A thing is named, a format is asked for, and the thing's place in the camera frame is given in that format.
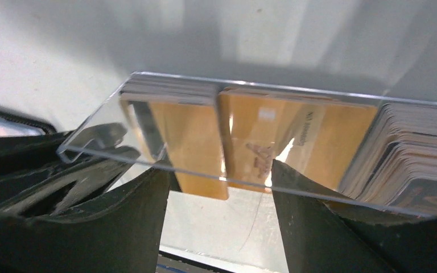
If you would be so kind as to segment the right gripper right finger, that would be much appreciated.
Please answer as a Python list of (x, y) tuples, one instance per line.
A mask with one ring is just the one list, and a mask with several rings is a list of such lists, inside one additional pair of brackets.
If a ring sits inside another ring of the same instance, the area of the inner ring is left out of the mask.
[(339, 194), (278, 160), (271, 180), (308, 192), (273, 192), (290, 272), (437, 272), (437, 216), (319, 199)]

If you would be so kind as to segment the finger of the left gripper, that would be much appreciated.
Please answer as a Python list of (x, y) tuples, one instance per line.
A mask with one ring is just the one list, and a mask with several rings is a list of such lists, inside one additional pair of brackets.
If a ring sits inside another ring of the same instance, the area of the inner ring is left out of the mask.
[(131, 167), (116, 158), (137, 159), (141, 154), (129, 146), (110, 152), (111, 158), (85, 155), (70, 164), (1, 176), (0, 217), (90, 217), (115, 210), (126, 195), (114, 197), (108, 190)]
[[(0, 137), (0, 176), (14, 172), (37, 169), (48, 163), (60, 160), (58, 147), (74, 131), (38, 135)], [(113, 147), (126, 133), (124, 125), (113, 122), (91, 126), (78, 132), (75, 140), (78, 144), (87, 144), (97, 140), (99, 147)]]

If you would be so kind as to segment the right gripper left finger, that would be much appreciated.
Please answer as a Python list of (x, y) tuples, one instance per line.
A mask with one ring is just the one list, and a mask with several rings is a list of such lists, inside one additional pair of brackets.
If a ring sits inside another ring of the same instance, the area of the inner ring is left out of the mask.
[(0, 272), (154, 272), (169, 176), (150, 168), (54, 216), (0, 212)]

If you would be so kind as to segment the black card holder wallet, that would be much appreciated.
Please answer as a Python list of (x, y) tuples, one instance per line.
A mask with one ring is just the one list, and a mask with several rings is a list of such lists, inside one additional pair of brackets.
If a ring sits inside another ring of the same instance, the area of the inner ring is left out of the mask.
[(55, 126), (45, 119), (0, 106), (0, 137), (27, 137), (56, 132)]

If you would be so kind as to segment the clear plastic card tray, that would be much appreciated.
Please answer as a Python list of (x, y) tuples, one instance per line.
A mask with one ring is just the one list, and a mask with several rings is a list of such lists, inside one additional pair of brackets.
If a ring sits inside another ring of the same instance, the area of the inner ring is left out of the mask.
[(134, 72), (59, 147), (231, 187), (437, 215), (437, 102)]

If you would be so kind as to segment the orange VIP card in tray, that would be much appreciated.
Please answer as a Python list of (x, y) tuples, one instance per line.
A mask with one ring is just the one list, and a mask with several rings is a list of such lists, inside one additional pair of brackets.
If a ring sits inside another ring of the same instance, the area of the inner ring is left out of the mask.
[(226, 88), (218, 110), (230, 186), (267, 192), (274, 160), (336, 189), (377, 107), (325, 96)]

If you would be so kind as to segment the black credit card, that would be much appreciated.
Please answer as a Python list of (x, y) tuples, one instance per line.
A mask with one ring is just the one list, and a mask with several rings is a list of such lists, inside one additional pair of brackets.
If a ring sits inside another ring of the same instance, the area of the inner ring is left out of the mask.
[(437, 214), (437, 106), (384, 104), (337, 190), (359, 202)]

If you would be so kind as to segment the orange credit card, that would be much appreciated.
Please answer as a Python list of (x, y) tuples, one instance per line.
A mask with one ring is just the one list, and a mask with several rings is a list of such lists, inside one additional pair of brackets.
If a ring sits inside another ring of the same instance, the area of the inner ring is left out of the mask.
[(210, 82), (134, 73), (119, 101), (144, 162), (172, 169), (183, 193), (226, 200), (218, 92)]

